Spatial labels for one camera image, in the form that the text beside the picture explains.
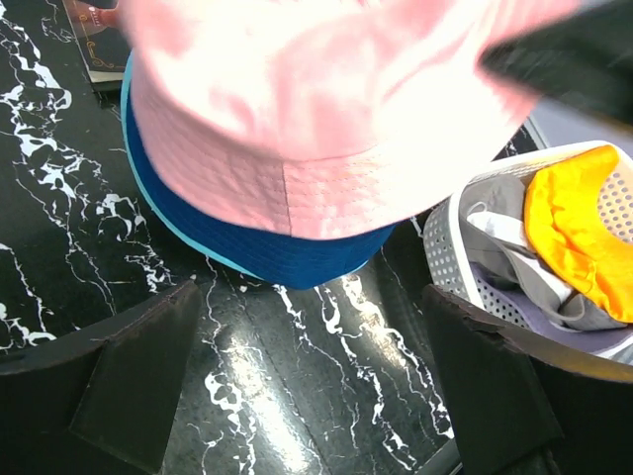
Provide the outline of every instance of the purple cloth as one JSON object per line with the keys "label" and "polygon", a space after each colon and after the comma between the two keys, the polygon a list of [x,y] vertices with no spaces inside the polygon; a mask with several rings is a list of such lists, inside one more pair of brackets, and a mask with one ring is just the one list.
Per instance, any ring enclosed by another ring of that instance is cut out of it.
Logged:
{"label": "purple cloth", "polygon": [[530,329],[546,338],[557,341],[570,348],[586,353],[601,355],[606,352],[617,352],[627,343],[633,344],[633,326],[616,330],[600,330],[593,332],[569,331],[553,324],[543,312],[533,304],[520,290],[499,290],[491,285],[491,279],[480,265],[471,263],[471,270],[476,279],[488,286],[496,299],[516,309]]}

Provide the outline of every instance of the black marble table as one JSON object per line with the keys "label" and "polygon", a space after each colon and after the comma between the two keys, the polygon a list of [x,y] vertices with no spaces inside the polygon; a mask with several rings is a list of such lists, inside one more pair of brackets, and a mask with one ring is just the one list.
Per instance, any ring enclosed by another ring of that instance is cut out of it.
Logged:
{"label": "black marble table", "polygon": [[[453,437],[419,325],[423,218],[310,291],[205,259],[142,201],[119,108],[91,91],[60,5],[0,0],[0,354],[194,279],[208,311],[164,475],[423,469]],[[534,147],[521,130],[501,154]]]}

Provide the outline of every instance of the yellow fabric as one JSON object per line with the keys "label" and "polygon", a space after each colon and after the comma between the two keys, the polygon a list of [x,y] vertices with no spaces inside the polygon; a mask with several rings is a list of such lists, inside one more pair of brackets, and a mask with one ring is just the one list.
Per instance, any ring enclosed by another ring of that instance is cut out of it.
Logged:
{"label": "yellow fabric", "polygon": [[618,153],[601,146],[536,173],[525,199],[529,242],[559,277],[613,319],[633,323],[633,245],[615,237],[597,209]]}

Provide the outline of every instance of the book cover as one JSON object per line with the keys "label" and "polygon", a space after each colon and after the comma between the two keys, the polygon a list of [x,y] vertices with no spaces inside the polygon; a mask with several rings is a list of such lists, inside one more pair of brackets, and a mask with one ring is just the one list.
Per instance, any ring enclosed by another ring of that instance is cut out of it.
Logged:
{"label": "book cover", "polygon": [[96,91],[121,88],[130,47],[117,29],[118,0],[63,0],[70,25]]}

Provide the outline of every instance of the pink fabric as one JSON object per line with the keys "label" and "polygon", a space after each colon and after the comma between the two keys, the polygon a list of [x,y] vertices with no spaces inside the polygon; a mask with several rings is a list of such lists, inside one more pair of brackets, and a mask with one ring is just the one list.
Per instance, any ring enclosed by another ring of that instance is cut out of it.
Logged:
{"label": "pink fabric", "polygon": [[492,160],[535,97],[483,49],[576,0],[120,0],[159,176],[201,211],[298,238],[411,217]]}

